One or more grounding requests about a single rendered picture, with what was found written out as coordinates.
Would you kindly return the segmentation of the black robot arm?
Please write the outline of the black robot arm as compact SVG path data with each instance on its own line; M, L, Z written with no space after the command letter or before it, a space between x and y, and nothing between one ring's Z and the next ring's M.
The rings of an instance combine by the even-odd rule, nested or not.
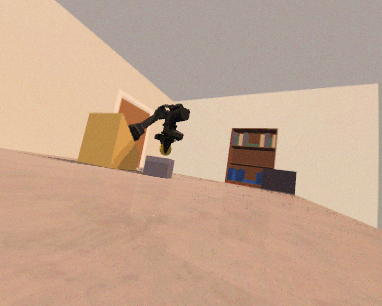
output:
M169 110L166 108L169 107ZM155 110L154 114L142 121L141 123L135 123L128 125L134 142L137 141L142 134L145 133L144 129L149 127L157 120L165 119L165 121L181 122L189 119L190 110L183 107L183 104L168 105L164 104Z

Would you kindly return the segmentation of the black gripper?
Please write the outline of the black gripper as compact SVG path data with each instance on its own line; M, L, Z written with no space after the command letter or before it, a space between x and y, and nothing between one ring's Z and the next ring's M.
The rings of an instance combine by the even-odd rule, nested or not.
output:
M179 140L183 139L183 134L174 130L175 127L177 128L175 122L165 121L162 126L164 126L163 131L161 131L161 134L156 134L154 139L160 140L161 144L163 143L164 153L166 154L170 145L176 141L175 137Z

